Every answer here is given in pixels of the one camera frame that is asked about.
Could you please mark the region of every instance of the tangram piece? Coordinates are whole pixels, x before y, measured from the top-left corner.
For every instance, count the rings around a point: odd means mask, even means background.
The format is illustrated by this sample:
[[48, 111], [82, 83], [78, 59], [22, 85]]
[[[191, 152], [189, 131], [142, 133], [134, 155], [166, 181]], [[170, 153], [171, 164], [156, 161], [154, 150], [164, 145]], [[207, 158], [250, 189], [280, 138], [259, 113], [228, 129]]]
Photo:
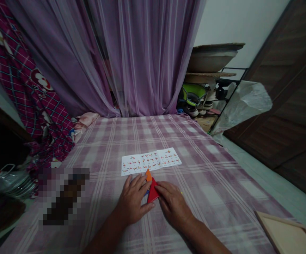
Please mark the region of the tangram piece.
[[149, 169], [147, 169], [145, 175], [147, 175], [147, 177], [146, 177], [146, 181], [147, 182], [152, 180], [152, 175], [151, 175]]
[[159, 197], [159, 194], [157, 193], [157, 191], [155, 189], [156, 185], [157, 185], [157, 182], [152, 177], [152, 184], [151, 184], [151, 188], [149, 190], [147, 203], [151, 203]]

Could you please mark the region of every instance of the paper sheet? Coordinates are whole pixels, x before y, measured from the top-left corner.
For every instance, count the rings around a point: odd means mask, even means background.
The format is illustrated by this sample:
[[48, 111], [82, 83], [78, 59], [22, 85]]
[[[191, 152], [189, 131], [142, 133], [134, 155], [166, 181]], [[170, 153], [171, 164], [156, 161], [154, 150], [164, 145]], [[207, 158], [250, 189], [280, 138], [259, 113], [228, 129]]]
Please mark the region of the paper sheet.
[[146, 172], [147, 169], [153, 171], [179, 164], [181, 164], [181, 160], [174, 148], [123, 156], [121, 158], [121, 176]]

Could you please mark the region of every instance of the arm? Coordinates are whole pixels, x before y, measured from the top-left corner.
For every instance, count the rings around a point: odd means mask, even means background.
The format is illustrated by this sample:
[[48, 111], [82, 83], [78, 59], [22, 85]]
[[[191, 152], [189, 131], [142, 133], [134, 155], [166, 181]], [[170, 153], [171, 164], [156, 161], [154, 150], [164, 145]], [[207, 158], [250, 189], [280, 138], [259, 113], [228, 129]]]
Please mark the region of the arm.
[[130, 175], [126, 179], [117, 206], [83, 254], [113, 253], [126, 227], [138, 222], [154, 207], [153, 203], [141, 206], [141, 200], [152, 182], [142, 185], [146, 175], [141, 176], [141, 174], [137, 175], [132, 182], [130, 182], [131, 178]]
[[194, 217], [177, 186], [158, 182], [155, 188], [161, 194], [159, 202], [167, 220], [190, 241], [198, 253], [230, 253], [205, 224]]

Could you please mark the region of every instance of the bed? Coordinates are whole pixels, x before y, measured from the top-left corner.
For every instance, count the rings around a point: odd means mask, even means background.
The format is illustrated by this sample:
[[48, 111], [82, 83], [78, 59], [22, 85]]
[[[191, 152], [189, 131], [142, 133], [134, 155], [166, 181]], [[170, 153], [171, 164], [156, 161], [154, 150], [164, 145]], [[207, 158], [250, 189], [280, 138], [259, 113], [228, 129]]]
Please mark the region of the bed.
[[[78, 253], [115, 207], [126, 177], [121, 157], [173, 147], [182, 164], [152, 172], [179, 186], [193, 214], [232, 253], [275, 253], [254, 211], [294, 220], [189, 116], [99, 118], [61, 168], [90, 169], [90, 214], [81, 230], [38, 230], [35, 201], [0, 248], [1, 253]], [[190, 253], [157, 205], [125, 232], [119, 253]]]

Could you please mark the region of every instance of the red triangle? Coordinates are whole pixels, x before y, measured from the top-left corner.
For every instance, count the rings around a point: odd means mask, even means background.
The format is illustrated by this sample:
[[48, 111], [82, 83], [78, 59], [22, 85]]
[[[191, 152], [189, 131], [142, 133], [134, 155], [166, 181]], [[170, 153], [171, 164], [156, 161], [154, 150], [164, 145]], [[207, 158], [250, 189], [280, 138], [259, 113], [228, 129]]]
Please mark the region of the red triangle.
[[152, 177], [152, 184], [151, 184], [151, 188], [149, 189], [147, 203], [151, 203], [159, 197], [159, 194], [157, 193], [157, 191], [155, 189], [156, 185], [158, 185], [158, 184], [154, 180], [154, 178]]

